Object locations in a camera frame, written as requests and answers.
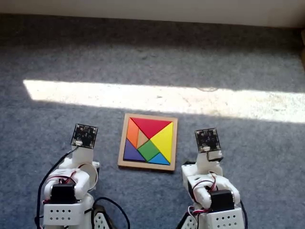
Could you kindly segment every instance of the black cable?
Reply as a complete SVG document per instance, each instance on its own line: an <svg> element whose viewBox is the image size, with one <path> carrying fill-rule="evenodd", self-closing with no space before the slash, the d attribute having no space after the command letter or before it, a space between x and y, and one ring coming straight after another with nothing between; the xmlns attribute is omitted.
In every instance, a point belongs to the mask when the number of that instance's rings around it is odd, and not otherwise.
<svg viewBox="0 0 305 229"><path fill-rule="evenodd" d="M199 229L199 215L200 214L197 215L197 229Z"/></svg>
<svg viewBox="0 0 305 229"><path fill-rule="evenodd" d="M75 150L77 150L79 148L79 146L76 146L76 148L74 150L70 150L68 153L64 154L57 162L55 165L53 165L53 167L47 172L47 174L44 176L44 178L42 179L39 188L38 188L38 194L37 194L37 208L36 208L36 217L34 218L35 224L37 229L40 229L40 217L39 217L39 213L40 213L40 198L41 198L41 189L42 186L44 184L44 182L46 181L46 179L48 178L48 176L50 175L50 173L71 153L73 153Z"/></svg>
<svg viewBox="0 0 305 229"><path fill-rule="evenodd" d="M126 215L125 211L122 209L122 207L117 204L116 202L114 202L112 199L109 199L107 197L99 197L97 198L94 203L93 203L93 209L92 209L92 212L91 212L91 226L92 226L92 229L94 229L94 205L96 205L96 203L100 200L107 200L109 201L110 203L114 204L120 211L121 213L124 215L125 219L126 219L126 222L127 222L127 229L130 229L130 222L129 222L129 219L128 219L128 216Z"/></svg>
<svg viewBox="0 0 305 229"><path fill-rule="evenodd" d="M242 210L244 213L244 229L248 229L248 216L247 216L247 212L246 212L246 209L244 208L244 203L242 202L242 200L240 200L240 205L242 206Z"/></svg>
<svg viewBox="0 0 305 229"><path fill-rule="evenodd" d="M92 211L92 208L85 210L85 214L87 214L89 211Z"/></svg>

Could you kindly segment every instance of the yellow triangle piece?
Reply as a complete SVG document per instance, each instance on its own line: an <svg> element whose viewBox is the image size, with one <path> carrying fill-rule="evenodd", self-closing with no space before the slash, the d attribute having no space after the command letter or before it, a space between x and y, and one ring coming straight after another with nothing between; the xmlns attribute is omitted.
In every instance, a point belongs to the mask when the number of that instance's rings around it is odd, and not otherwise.
<svg viewBox="0 0 305 229"><path fill-rule="evenodd" d="M173 123L168 124L165 128L153 136L151 141L170 163L172 157Z"/></svg>

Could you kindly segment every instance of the white wall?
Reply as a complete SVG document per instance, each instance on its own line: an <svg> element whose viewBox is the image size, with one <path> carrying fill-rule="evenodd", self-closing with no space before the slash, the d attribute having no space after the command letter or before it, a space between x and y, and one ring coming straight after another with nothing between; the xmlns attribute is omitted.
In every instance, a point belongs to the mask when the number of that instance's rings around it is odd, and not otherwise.
<svg viewBox="0 0 305 229"><path fill-rule="evenodd" d="M305 27L305 0L0 0L0 12Z"/></svg>

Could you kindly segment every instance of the green square piece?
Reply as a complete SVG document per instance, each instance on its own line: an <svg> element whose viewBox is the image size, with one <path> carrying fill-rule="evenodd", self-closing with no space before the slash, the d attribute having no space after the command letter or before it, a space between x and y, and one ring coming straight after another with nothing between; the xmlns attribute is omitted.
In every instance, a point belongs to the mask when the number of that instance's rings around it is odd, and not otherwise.
<svg viewBox="0 0 305 229"><path fill-rule="evenodd" d="M138 148L138 151L145 158L146 161L149 161L160 152L151 140L149 140L140 148Z"/></svg>

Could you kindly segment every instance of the blue triangle piece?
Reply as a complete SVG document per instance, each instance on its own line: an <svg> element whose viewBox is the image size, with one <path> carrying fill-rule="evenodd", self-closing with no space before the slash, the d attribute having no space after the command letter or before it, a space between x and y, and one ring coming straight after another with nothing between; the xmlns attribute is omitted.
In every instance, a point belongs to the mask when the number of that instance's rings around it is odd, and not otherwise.
<svg viewBox="0 0 305 229"><path fill-rule="evenodd" d="M139 151L134 148L128 139L126 139L125 150L124 150L124 161L145 161Z"/></svg>
<svg viewBox="0 0 305 229"><path fill-rule="evenodd" d="M169 165L170 164L161 153L158 153L148 163L161 164L161 165Z"/></svg>

